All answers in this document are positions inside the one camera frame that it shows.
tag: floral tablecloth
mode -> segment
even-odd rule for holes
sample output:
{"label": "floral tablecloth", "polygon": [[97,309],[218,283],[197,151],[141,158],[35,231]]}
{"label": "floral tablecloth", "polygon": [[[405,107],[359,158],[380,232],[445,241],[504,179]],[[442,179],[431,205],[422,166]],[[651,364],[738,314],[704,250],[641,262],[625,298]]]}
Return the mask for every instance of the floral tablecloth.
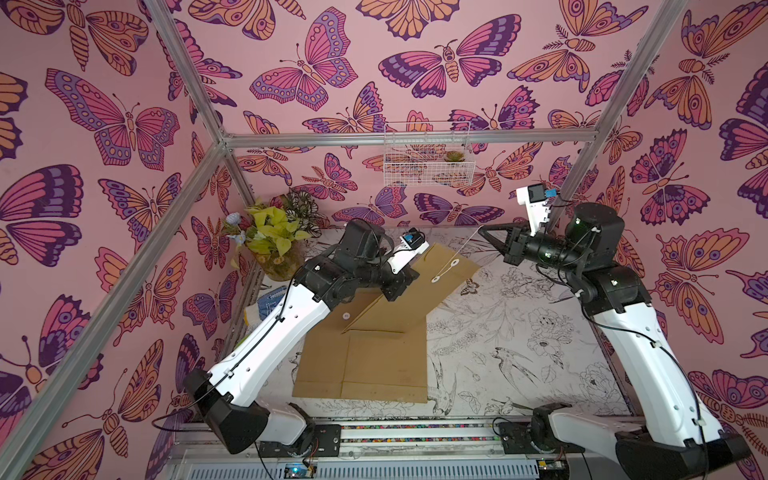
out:
{"label": "floral tablecloth", "polygon": [[[397,239],[404,229],[388,230]],[[569,402],[598,415],[629,413],[625,396],[578,301],[530,262],[511,266],[475,228],[423,229],[430,243],[457,250],[482,268],[427,316],[428,402],[297,399],[293,382],[303,340],[261,390],[270,401],[295,402],[313,417],[471,417],[527,415],[525,407]],[[307,257],[338,242],[343,230],[324,230]],[[285,283],[265,278],[260,299]]]}

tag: purple butterfly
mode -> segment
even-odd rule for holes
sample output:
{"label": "purple butterfly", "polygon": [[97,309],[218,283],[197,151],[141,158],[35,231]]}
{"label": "purple butterfly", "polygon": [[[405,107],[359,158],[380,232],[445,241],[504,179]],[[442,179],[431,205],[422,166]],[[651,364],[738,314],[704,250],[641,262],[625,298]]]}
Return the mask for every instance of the purple butterfly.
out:
{"label": "purple butterfly", "polygon": [[[768,127],[768,64],[755,73],[739,100],[736,111],[757,120]],[[768,164],[768,131],[758,124],[739,118],[730,118],[720,125],[720,137],[725,140],[720,159],[731,161],[747,155],[754,156],[746,163],[747,170]],[[748,198],[755,204],[755,211],[768,218],[768,168],[747,180],[739,187],[739,197]]]}
{"label": "purple butterfly", "polygon": [[[466,110],[451,110],[451,116],[448,121],[452,122],[451,130],[517,130],[522,128],[533,128],[534,119],[531,116],[536,112],[539,106],[536,100],[531,98],[532,92],[523,86],[517,87],[507,97],[498,113],[498,120],[495,120],[496,107],[494,105],[493,115],[488,115],[484,108],[480,111],[488,118],[485,120],[478,114]],[[475,154],[485,151],[488,144],[473,144],[472,150]]]}
{"label": "purple butterfly", "polygon": [[163,170],[164,147],[174,144],[174,134],[180,128],[174,112],[150,107],[135,118],[133,109],[123,116],[104,92],[53,68],[48,69],[45,86],[67,105],[73,122],[96,132],[94,139],[104,165],[128,165],[131,151],[138,149],[146,168]]}
{"label": "purple butterfly", "polygon": [[[442,55],[432,51],[406,51],[382,60],[379,70],[390,81],[404,88],[421,78],[411,90],[415,98],[427,95],[442,97],[445,95],[446,74],[451,81],[457,82],[458,71],[461,70],[467,83],[477,87],[483,78],[499,73],[502,69],[500,61],[473,55],[503,57],[519,31],[520,15],[494,18],[469,34],[455,52],[450,47],[454,39],[445,46],[437,46],[442,48]],[[457,56],[463,58],[457,62]]]}
{"label": "purple butterfly", "polygon": [[227,275],[219,293],[198,293],[184,301],[181,312],[192,320],[193,325],[203,325],[205,339],[209,339],[218,326],[219,319],[227,323],[232,318],[232,299],[237,293],[237,271]]}
{"label": "purple butterfly", "polygon": [[413,197],[413,203],[420,212],[426,212],[419,215],[422,220],[432,222],[433,225],[441,223],[446,218],[448,222],[456,220],[457,227],[466,227],[468,225],[478,225],[486,223],[504,214],[504,211],[498,207],[468,207],[465,204],[459,204],[447,201],[443,197],[432,194],[416,194]]}
{"label": "purple butterfly", "polygon": [[[42,217],[75,218],[80,214],[83,179],[72,165],[51,165],[25,175],[0,197],[0,220]],[[56,266],[65,247],[76,245],[82,234],[67,222],[36,220],[15,222],[0,228],[0,260],[18,263],[16,241],[45,266]]]}
{"label": "purple butterfly", "polygon": [[[193,368],[205,370],[205,357],[200,356],[200,348],[197,346],[197,341],[188,333],[181,339],[179,355],[176,358],[176,392],[178,392],[178,395],[171,396],[170,404],[168,405],[168,408],[174,407],[171,412],[177,412],[177,414],[165,419],[163,423],[163,428],[165,429],[178,430],[182,424],[192,419],[194,413],[187,408],[192,403],[192,400],[189,394],[184,391],[184,377],[189,375]],[[144,480],[154,480],[157,478],[163,470],[165,462],[168,460],[168,453],[173,446],[173,432],[161,431],[157,435],[157,440],[154,442],[149,462],[147,463],[147,473],[144,476]]]}
{"label": "purple butterfly", "polygon": [[[346,15],[334,7],[328,8],[310,26],[304,41],[304,57],[298,68],[275,68],[262,73],[253,81],[250,92],[259,100],[272,98],[281,104],[296,100],[318,111],[328,101],[328,92],[321,84],[328,82],[336,88],[347,86],[357,78],[343,55],[350,41],[344,33]],[[296,44],[296,56],[299,44]]]}
{"label": "purple butterfly", "polygon": [[408,212],[402,205],[406,199],[406,186],[395,184],[384,187],[375,200],[369,200],[367,207],[343,208],[333,214],[333,219],[339,222],[348,222],[353,218],[362,218],[375,225],[384,224],[384,216],[400,218]]}
{"label": "purple butterfly", "polygon": [[323,171],[318,167],[312,166],[312,169],[317,174],[315,177],[302,178],[308,182],[317,182],[313,184],[299,185],[294,190],[301,190],[307,192],[315,198],[324,200],[330,195],[331,200],[342,201],[347,190],[357,190],[357,184],[350,180],[352,173],[346,168],[341,166],[339,158],[334,154],[326,154],[326,178]]}

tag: orange butterfly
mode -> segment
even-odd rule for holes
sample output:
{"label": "orange butterfly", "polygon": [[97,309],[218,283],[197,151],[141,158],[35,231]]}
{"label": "orange butterfly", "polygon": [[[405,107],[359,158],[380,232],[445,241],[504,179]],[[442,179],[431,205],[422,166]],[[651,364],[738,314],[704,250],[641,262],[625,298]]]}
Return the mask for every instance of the orange butterfly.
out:
{"label": "orange butterfly", "polygon": [[[243,116],[248,122],[250,130],[256,135],[271,135],[278,134],[280,130],[277,126],[266,118],[262,118],[249,111],[244,111]],[[314,147],[260,147],[250,148],[249,154],[243,157],[237,158],[237,163],[240,164],[240,168],[247,172],[261,172],[265,175],[273,175],[282,177],[286,185],[290,186],[293,183],[290,172],[278,164],[276,161],[288,161],[288,157],[284,154],[302,154],[312,150]]]}
{"label": "orange butterfly", "polygon": [[[560,11],[565,24],[574,38],[568,38],[568,32],[560,25],[555,31],[560,38],[546,44],[543,49],[551,50],[563,45],[573,51],[592,51],[595,44],[582,37],[609,35],[636,22],[648,10],[640,7],[627,16],[616,13],[616,7],[605,2],[598,7],[598,0],[560,0]],[[589,85],[589,67],[578,55],[564,48],[545,53],[524,64],[511,69],[507,76],[525,81],[542,81],[554,75],[554,81],[578,80],[578,90],[584,92]]]}
{"label": "orange butterfly", "polygon": [[[621,201],[624,198],[624,180],[624,167],[619,167],[616,169],[614,176],[611,178],[611,182],[605,189],[605,193],[599,194],[595,201],[616,210],[616,213],[619,214]],[[627,198],[627,209],[629,210],[629,198]],[[645,276],[645,267],[640,260],[640,256],[637,255],[634,247],[624,235],[619,239],[619,245],[616,249],[614,259],[619,265],[630,267],[640,278]]]}
{"label": "orange butterfly", "polygon": [[[115,10],[86,15],[80,9],[82,3],[84,2],[66,5],[67,18],[73,24],[69,27],[72,53],[82,71],[85,71],[90,55],[88,36],[84,30],[88,27],[96,48],[109,66],[123,75],[133,75],[136,71],[136,59],[128,52],[136,52],[147,40],[147,24],[136,15]],[[3,1],[0,2],[0,8],[11,22],[37,35],[51,35],[64,22],[65,4],[62,0]]]}
{"label": "orange butterfly", "polygon": [[[481,172],[475,172],[472,175],[472,182],[466,186],[459,188],[456,192],[459,195],[470,197],[477,194],[485,186],[485,179],[488,179],[488,183],[497,192],[502,191],[502,181],[498,177],[508,178],[510,180],[522,180],[531,174],[533,171],[533,158],[536,156],[543,143],[531,142],[518,148],[514,153],[509,155],[502,161],[496,169],[493,169],[493,164],[490,167],[486,167]],[[443,185],[450,185],[451,187],[459,187],[460,184],[456,180],[450,178],[451,174],[437,174],[435,180]]]}
{"label": "orange butterfly", "polygon": [[714,15],[701,22],[701,25],[691,24],[691,13],[688,10],[683,17],[680,33],[683,46],[702,60],[713,55],[717,56],[709,60],[706,65],[695,58],[681,61],[677,67],[693,75],[675,78],[661,85],[650,95],[644,107],[648,108],[656,100],[661,100],[667,110],[677,107],[677,116],[685,123],[702,130],[711,127],[710,98],[704,83],[696,74],[701,73],[708,84],[713,84],[715,77],[707,67],[713,67],[728,58],[729,53],[718,54],[746,37],[766,18],[768,18],[768,2],[740,5],[726,15],[722,22],[720,17]]}
{"label": "orange butterfly", "polygon": [[[549,120],[549,125],[552,128],[594,128],[595,125],[598,124],[598,120],[600,120],[600,112],[602,110],[593,111],[589,114],[586,118],[584,118],[584,115],[581,114],[581,112],[576,112],[576,115],[581,117],[581,120],[576,120],[576,117],[569,114],[565,110],[553,110],[549,112],[549,115],[547,116],[547,119]],[[562,141],[553,141],[553,145],[561,145],[565,142]]]}
{"label": "orange butterfly", "polygon": [[622,152],[632,150],[637,145],[639,145],[640,142],[643,141],[642,133],[639,131],[622,132],[622,130],[625,128],[629,128],[629,126],[625,125],[622,127],[621,117],[619,117],[619,121],[611,129],[611,133],[608,135],[608,139],[605,141],[605,148],[603,148],[603,153],[607,152],[608,149],[611,149],[611,152],[608,155],[608,163],[610,165],[613,165],[619,161]]}
{"label": "orange butterfly", "polygon": [[[207,23],[224,24],[236,27],[248,19],[257,0],[194,0],[190,4],[189,14],[197,20]],[[275,31],[275,13],[270,0],[258,0],[256,14],[243,26],[243,35],[254,40],[267,40]],[[288,13],[306,20],[301,5],[296,0],[275,0]]]}
{"label": "orange butterfly", "polygon": [[389,18],[387,30],[403,40],[420,38],[424,27],[435,20],[449,21],[459,0],[362,0],[357,11],[376,20]]}
{"label": "orange butterfly", "polygon": [[696,333],[704,335],[708,342],[722,345],[723,330],[717,316],[694,284],[701,286],[699,279],[702,276],[717,278],[718,275],[701,275],[699,272],[731,258],[746,244],[750,235],[737,228],[728,231],[720,228],[694,235],[690,240],[682,236],[670,238],[668,242],[663,241],[661,235],[656,235],[656,238],[661,242],[661,261],[667,266],[667,271],[659,275],[651,291],[658,293],[667,306],[675,306],[677,314]]}
{"label": "orange butterfly", "polygon": [[[161,386],[157,382],[160,374],[160,364],[163,361],[163,340],[159,339],[144,354],[131,380],[125,387],[117,411],[112,405],[100,416],[80,415],[61,427],[83,417],[101,420],[103,425],[70,439],[66,439],[35,455],[27,467],[22,480],[42,480],[43,478],[83,478],[93,480],[98,474],[101,460],[104,457],[104,437],[109,436],[112,450],[121,457],[128,457],[128,434],[120,425],[125,422],[141,422],[154,413],[160,403]],[[117,389],[120,380],[114,386]]]}

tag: pink butterfly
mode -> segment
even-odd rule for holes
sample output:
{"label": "pink butterfly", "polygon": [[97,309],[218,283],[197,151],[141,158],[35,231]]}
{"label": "pink butterfly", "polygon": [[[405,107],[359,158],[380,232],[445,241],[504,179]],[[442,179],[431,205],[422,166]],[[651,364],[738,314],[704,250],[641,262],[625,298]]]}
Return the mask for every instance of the pink butterfly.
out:
{"label": "pink butterfly", "polygon": [[215,332],[221,319],[227,323],[232,318],[232,299],[237,293],[237,272],[230,272],[224,279],[219,293],[198,293],[186,299],[182,308],[184,316],[192,320],[193,325],[203,325],[205,339],[209,339]]}
{"label": "pink butterfly", "polygon": [[294,190],[301,190],[311,194],[315,198],[324,200],[330,195],[331,200],[342,201],[347,190],[357,190],[357,184],[350,180],[352,173],[346,168],[341,166],[339,158],[334,154],[326,154],[326,174],[328,178],[323,174],[323,171],[318,167],[312,166],[312,169],[317,174],[315,177],[302,178],[308,182],[318,182],[307,185],[299,185]]}
{"label": "pink butterfly", "polygon": [[[35,387],[37,393],[40,393],[48,381],[47,376],[53,374],[91,319],[90,313],[83,313],[80,310],[80,302],[65,295],[59,295],[53,302],[40,329],[36,363],[32,363],[27,336],[22,336],[22,342],[27,347],[26,363],[12,362],[7,356],[0,356],[0,361],[25,370],[27,382]],[[103,358],[104,356],[99,354],[88,374],[80,382],[78,386],[80,390],[85,390],[90,384],[99,380],[99,372],[104,368],[101,364]],[[21,376],[0,372],[0,447],[24,415],[31,401],[29,387],[25,385]]]}
{"label": "pink butterfly", "polygon": [[664,223],[669,218],[682,225],[691,214],[701,213],[710,201],[709,195],[698,188],[687,185],[670,184],[671,181],[683,180],[671,178],[675,162],[683,152],[687,130],[672,130],[667,137],[654,139],[650,153],[643,155],[632,167],[633,184],[651,184],[643,190],[643,195],[654,194],[640,209],[643,222],[653,225]]}
{"label": "pink butterfly", "polygon": [[[526,87],[517,87],[502,105],[498,112],[498,120],[495,120],[496,108],[493,106],[493,115],[488,115],[484,108],[480,111],[488,118],[485,120],[478,114],[466,110],[451,110],[448,121],[452,122],[451,130],[516,130],[519,128],[533,128],[533,118],[539,106],[536,100],[531,98],[531,91]],[[475,154],[485,151],[487,144],[472,144]]]}
{"label": "pink butterfly", "polygon": [[[415,98],[427,95],[442,97],[447,86],[446,74],[451,81],[457,82],[458,71],[461,69],[467,83],[477,87],[483,78],[499,73],[502,69],[500,61],[474,55],[503,57],[518,37],[519,31],[520,15],[494,18],[467,35],[456,51],[450,47],[454,39],[445,46],[435,47],[442,48],[442,55],[432,51],[406,51],[382,60],[379,70],[390,81],[404,88],[421,78],[411,90]],[[457,62],[457,56],[463,58]]]}
{"label": "pink butterfly", "polygon": [[[296,63],[298,68],[275,68],[259,75],[250,91],[259,100],[272,98],[281,104],[297,100],[318,111],[328,101],[328,92],[322,85],[328,82],[343,88],[357,78],[343,55],[350,41],[344,33],[346,15],[334,7],[328,8],[310,26],[304,41],[304,56]],[[296,44],[296,56],[299,56]]]}
{"label": "pink butterfly", "polygon": [[65,247],[77,245],[80,228],[68,222],[39,220],[75,218],[80,214],[83,179],[72,165],[51,165],[25,175],[0,197],[0,260],[18,263],[15,242],[45,266],[56,266]]}
{"label": "pink butterfly", "polygon": [[225,233],[221,233],[221,219],[216,222],[216,228],[208,217],[208,228],[203,222],[192,216],[192,231],[197,235],[197,252],[204,257],[205,267],[208,270],[219,264],[224,268],[225,253],[230,251],[230,239]]}
{"label": "pink butterfly", "polygon": [[504,214],[498,207],[470,207],[457,202],[451,204],[445,198],[432,194],[416,194],[413,202],[420,212],[425,212],[419,215],[419,218],[433,225],[447,219],[448,222],[455,220],[454,225],[457,227],[467,227],[487,223]]}
{"label": "pink butterfly", "polygon": [[353,218],[362,218],[375,225],[384,224],[384,216],[400,218],[408,212],[402,205],[406,199],[406,186],[403,184],[390,185],[381,189],[376,199],[368,202],[368,206],[343,208],[333,214],[333,219],[348,222]]}
{"label": "pink butterfly", "polygon": [[[184,42],[184,45],[187,47],[187,53],[192,59],[192,63],[194,63],[194,66],[197,69],[197,73],[200,75],[200,82],[203,84],[203,88],[205,89],[206,93],[208,93],[208,98],[210,99],[210,101],[212,101],[215,104],[229,105],[230,107],[236,107],[237,103],[235,103],[234,100],[227,97],[225,94],[221,93],[217,89],[211,87],[211,85],[215,85],[216,82],[214,79],[210,77],[240,78],[243,76],[243,74],[241,74],[237,70],[227,67],[221,62],[213,60],[212,58],[204,58],[205,54],[203,53],[203,50],[200,48],[200,46],[197,44],[197,40],[195,40],[194,37],[192,36],[189,30],[189,27],[187,27],[187,24],[182,22],[181,20],[174,20],[174,21],[176,22],[176,29],[179,31],[179,35],[181,35],[181,40]],[[159,32],[157,33],[157,39],[160,40],[160,45],[162,45],[163,47],[165,58],[166,60],[168,60],[168,66],[171,69],[170,78],[168,79],[168,100],[176,100],[176,98],[178,98],[179,94],[182,91],[184,91],[184,96],[186,97],[188,95],[187,86],[184,84],[184,80],[181,78],[181,75],[179,74],[179,70],[178,70],[178,67],[176,66],[176,62],[170,56],[170,53],[168,52],[168,49],[165,47],[165,43],[163,43],[163,39],[160,37]],[[195,118],[197,118],[197,108],[195,107],[195,104],[192,102],[191,98],[190,98],[190,117],[191,117],[192,123],[194,123]]]}
{"label": "pink butterfly", "polygon": [[48,69],[45,86],[67,105],[73,122],[96,132],[94,139],[104,165],[128,165],[131,151],[138,149],[146,168],[163,170],[164,147],[174,144],[174,134],[180,128],[174,112],[150,107],[135,118],[133,109],[123,116],[104,92],[53,68]]}

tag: plant pot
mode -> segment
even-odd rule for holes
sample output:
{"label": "plant pot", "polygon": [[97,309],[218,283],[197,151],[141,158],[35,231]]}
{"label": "plant pot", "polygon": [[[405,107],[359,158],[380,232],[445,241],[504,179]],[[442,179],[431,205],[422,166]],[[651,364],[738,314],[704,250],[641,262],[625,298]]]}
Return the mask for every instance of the plant pot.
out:
{"label": "plant pot", "polygon": [[272,252],[270,255],[251,253],[270,279],[276,282],[287,282],[304,264],[302,243],[293,242],[290,249],[282,257],[277,252]]}

